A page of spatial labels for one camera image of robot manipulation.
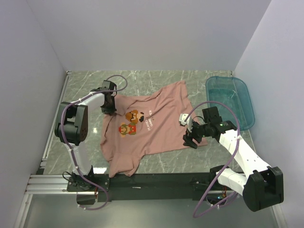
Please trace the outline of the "pink t-shirt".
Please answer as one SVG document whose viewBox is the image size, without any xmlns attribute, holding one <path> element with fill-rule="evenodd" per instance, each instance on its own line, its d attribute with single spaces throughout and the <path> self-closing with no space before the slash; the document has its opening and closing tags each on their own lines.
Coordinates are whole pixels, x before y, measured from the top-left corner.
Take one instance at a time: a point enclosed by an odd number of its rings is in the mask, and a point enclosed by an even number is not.
<svg viewBox="0 0 304 228">
<path fill-rule="evenodd" d="M 114 115 L 104 116 L 100 143 L 109 177 L 132 176 L 145 155 L 185 149 L 186 127 L 180 126 L 179 117 L 192 111 L 185 81 L 152 95 L 117 95 L 115 106 Z"/>
</svg>

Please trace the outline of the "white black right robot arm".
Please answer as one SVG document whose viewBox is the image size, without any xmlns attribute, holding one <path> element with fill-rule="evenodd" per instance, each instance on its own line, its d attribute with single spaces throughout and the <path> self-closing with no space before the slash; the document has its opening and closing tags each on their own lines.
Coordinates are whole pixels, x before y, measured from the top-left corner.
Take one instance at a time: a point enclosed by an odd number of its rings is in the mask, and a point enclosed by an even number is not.
<svg viewBox="0 0 304 228">
<path fill-rule="evenodd" d="M 180 114 L 180 125 L 186 126 L 184 145 L 196 149 L 204 137 L 212 137 L 221 144 L 242 169 L 242 174 L 229 166 L 210 169 L 209 186 L 218 190 L 228 187 L 241 195 L 247 207 L 255 212 L 284 201 L 283 173 L 262 160 L 245 142 L 231 121 L 223 121 L 216 107 L 203 109 L 204 124 L 194 121 L 190 114 Z"/>
</svg>

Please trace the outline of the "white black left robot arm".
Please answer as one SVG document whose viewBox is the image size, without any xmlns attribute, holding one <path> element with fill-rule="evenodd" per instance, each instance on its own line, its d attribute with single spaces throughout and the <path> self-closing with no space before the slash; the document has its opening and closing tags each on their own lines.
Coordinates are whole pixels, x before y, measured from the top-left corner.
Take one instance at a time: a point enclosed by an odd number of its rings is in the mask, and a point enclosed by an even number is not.
<svg viewBox="0 0 304 228">
<path fill-rule="evenodd" d="M 113 92 L 117 92 L 117 85 L 105 80 L 101 87 L 91 90 L 84 98 L 59 105 L 54 133 L 68 149 L 73 165 L 69 182 L 85 191 L 95 186 L 93 166 L 84 143 L 88 134 L 88 117 L 99 108 L 103 114 L 114 114 L 116 108 Z"/>
</svg>

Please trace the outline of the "teal translucent plastic basin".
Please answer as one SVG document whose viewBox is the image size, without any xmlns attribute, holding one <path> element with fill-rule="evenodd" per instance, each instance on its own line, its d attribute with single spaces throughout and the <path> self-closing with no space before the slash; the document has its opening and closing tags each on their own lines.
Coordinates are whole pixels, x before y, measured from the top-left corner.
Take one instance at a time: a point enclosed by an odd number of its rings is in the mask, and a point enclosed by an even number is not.
<svg viewBox="0 0 304 228">
<path fill-rule="evenodd" d="M 229 107 L 237 117 L 241 131 L 249 130 L 255 123 L 255 115 L 245 82 L 236 77 L 212 76 L 205 83 L 208 107 L 216 106 L 224 121 L 236 125 L 231 112 L 218 102 Z"/>
</svg>

